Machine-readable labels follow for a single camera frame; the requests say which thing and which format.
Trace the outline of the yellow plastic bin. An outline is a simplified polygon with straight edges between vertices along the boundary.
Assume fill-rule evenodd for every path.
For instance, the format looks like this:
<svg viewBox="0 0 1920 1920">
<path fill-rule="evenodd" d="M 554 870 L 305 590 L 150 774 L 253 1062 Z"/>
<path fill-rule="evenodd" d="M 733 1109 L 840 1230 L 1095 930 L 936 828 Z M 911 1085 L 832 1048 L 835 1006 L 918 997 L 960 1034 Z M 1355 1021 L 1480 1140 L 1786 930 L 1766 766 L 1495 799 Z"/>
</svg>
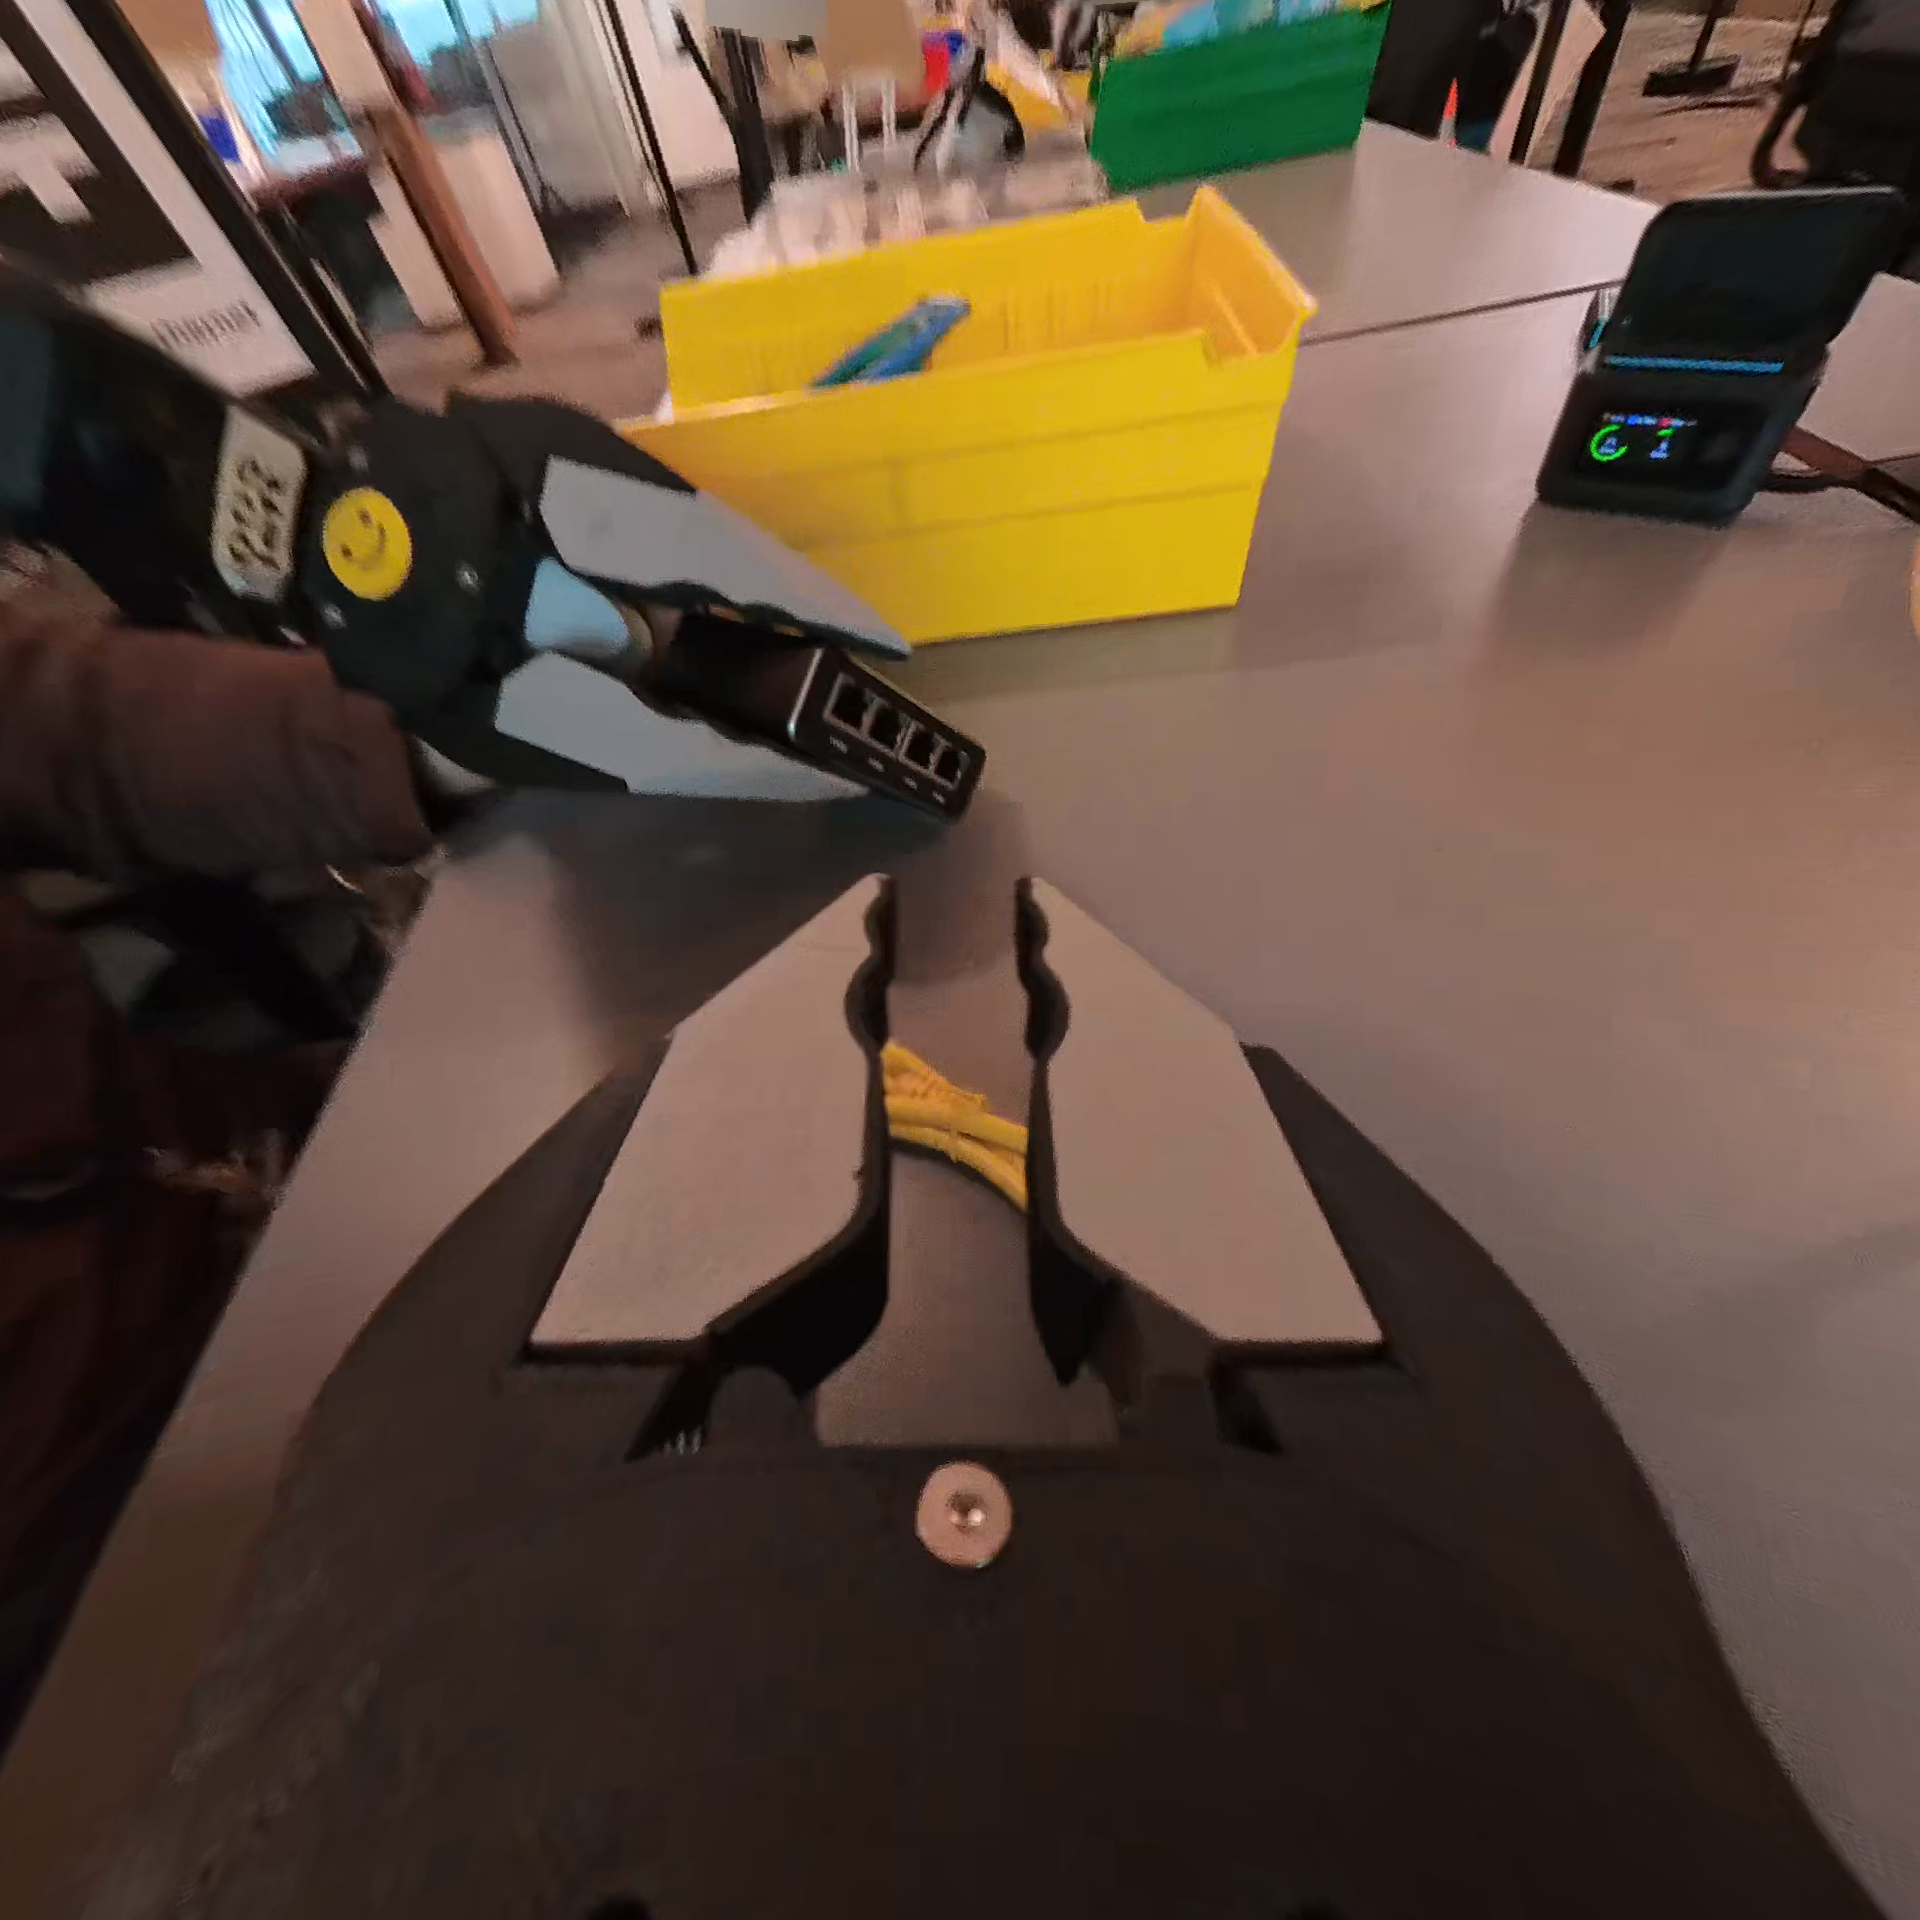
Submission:
<svg viewBox="0 0 1920 1920">
<path fill-rule="evenodd" d="M 1201 183 L 673 283 L 617 429 L 913 645 L 1211 613 L 1317 309 Z"/>
</svg>

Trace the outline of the person's left forearm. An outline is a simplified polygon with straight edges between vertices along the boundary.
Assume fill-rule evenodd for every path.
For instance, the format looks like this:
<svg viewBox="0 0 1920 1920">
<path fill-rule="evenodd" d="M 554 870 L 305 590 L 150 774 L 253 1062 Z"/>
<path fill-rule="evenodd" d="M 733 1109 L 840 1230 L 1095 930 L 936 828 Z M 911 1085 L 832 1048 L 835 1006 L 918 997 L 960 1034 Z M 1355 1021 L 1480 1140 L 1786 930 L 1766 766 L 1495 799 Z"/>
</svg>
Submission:
<svg viewBox="0 0 1920 1920">
<path fill-rule="evenodd" d="M 406 868 L 435 840 L 406 736 L 314 653 L 130 627 L 5 552 L 5 892 Z"/>
</svg>

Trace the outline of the green plastic bin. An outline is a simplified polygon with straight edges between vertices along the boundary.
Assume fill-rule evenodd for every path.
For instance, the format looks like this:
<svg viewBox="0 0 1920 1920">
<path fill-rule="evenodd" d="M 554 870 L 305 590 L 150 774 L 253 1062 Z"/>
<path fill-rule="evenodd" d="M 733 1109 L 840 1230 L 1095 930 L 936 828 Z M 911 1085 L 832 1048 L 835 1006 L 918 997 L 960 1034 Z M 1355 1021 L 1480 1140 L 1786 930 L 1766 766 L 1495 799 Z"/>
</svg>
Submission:
<svg viewBox="0 0 1920 1920">
<path fill-rule="evenodd" d="M 1122 32 L 1090 83 L 1087 151 L 1117 192 L 1346 151 L 1389 5 L 1190 5 Z"/>
</svg>

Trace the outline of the black label printer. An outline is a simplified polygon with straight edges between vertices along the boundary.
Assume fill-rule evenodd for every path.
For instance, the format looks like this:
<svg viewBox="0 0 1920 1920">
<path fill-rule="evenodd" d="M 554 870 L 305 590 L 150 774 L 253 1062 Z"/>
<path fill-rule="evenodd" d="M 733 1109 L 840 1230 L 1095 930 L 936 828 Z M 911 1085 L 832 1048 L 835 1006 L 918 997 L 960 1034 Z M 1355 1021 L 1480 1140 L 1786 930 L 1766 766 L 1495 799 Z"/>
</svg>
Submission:
<svg viewBox="0 0 1920 1920">
<path fill-rule="evenodd" d="M 1682 198 L 1590 301 L 1536 478 L 1557 510 L 1722 525 L 1761 492 L 1915 487 L 1802 427 L 1831 348 L 1909 227 L 1889 186 Z"/>
</svg>

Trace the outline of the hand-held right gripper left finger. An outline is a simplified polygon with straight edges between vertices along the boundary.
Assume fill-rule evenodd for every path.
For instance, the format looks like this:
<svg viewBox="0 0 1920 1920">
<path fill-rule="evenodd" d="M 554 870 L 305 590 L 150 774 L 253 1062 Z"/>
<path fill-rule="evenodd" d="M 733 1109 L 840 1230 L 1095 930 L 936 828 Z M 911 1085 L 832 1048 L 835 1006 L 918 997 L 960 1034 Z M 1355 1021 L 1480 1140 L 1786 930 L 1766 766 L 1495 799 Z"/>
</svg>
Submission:
<svg viewBox="0 0 1920 1920">
<path fill-rule="evenodd" d="M 533 1325 L 541 1360 L 815 1392 L 886 1302 L 894 884 L 854 879 L 687 1015 Z"/>
</svg>

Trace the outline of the black white framed sign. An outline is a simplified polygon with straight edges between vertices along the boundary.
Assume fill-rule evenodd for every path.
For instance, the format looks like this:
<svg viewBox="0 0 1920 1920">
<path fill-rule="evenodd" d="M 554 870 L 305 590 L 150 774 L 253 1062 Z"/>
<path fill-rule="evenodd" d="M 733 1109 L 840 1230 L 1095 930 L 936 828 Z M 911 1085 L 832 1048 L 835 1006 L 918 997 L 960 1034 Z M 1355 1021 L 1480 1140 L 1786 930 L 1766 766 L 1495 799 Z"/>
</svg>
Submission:
<svg viewBox="0 0 1920 1920">
<path fill-rule="evenodd" d="M 1 5 L 5 261 L 230 395 L 321 374 L 319 323 L 109 5 Z"/>
</svg>

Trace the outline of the black network switch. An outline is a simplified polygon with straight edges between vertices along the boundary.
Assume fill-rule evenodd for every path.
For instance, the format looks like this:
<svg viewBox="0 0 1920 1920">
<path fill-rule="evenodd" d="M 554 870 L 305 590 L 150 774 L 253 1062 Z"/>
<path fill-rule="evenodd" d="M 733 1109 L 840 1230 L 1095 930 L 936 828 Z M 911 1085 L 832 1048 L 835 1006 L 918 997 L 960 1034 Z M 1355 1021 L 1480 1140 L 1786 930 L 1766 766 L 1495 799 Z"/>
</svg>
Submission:
<svg viewBox="0 0 1920 1920">
<path fill-rule="evenodd" d="M 642 683 L 667 712 L 944 822 L 968 813 L 986 763 L 854 645 L 806 631 L 690 613 L 656 645 Z"/>
</svg>

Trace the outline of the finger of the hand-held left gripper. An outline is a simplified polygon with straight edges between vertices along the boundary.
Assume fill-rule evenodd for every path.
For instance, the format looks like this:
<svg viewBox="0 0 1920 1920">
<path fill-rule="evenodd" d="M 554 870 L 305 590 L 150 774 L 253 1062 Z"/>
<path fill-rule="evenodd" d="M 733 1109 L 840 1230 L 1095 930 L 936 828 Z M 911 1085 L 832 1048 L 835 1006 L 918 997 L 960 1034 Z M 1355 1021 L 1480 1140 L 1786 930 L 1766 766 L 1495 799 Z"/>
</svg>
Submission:
<svg viewBox="0 0 1920 1920">
<path fill-rule="evenodd" d="M 854 590 L 705 492 L 552 458 L 537 515 L 554 559 L 607 597 L 725 608 L 760 627 L 910 659 L 910 640 Z"/>
<path fill-rule="evenodd" d="M 639 797 L 839 803 L 862 790 L 703 719 L 658 711 L 626 682 L 559 653 L 539 653 L 503 679 L 493 722 L 505 738 L 613 776 Z"/>
</svg>

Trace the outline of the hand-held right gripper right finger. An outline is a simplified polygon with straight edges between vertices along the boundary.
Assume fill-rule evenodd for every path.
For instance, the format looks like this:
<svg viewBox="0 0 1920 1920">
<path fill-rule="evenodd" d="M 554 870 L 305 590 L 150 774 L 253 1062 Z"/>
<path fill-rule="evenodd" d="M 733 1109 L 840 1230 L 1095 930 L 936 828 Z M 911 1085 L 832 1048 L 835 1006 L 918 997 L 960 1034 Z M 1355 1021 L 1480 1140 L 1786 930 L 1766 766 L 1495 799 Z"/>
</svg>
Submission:
<svg viewBox="0 0 1920 1920">
<path fill-rule="evenodd" d="M 1054 883 L 1017 884 L 1027 1301 L 1111 1384 L 1373 1358 L 1382 1330 L 1225 1019 Z"/>
</svg>

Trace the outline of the white bin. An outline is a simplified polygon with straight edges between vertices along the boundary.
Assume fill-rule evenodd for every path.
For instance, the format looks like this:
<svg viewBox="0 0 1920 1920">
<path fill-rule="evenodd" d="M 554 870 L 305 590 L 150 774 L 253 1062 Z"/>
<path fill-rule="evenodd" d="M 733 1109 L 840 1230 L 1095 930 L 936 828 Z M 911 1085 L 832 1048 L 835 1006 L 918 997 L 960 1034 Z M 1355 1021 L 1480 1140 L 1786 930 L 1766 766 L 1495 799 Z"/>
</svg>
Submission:
<svg viewBox="0 0 1920 1920">
<path fill-rule="evenodd" d="M 422 120 L 450 194 L 495 291 L 517 314 L 552 304 L 559 267 L 509 140 L 491 114 L 443 111 Z"/>
</svg>

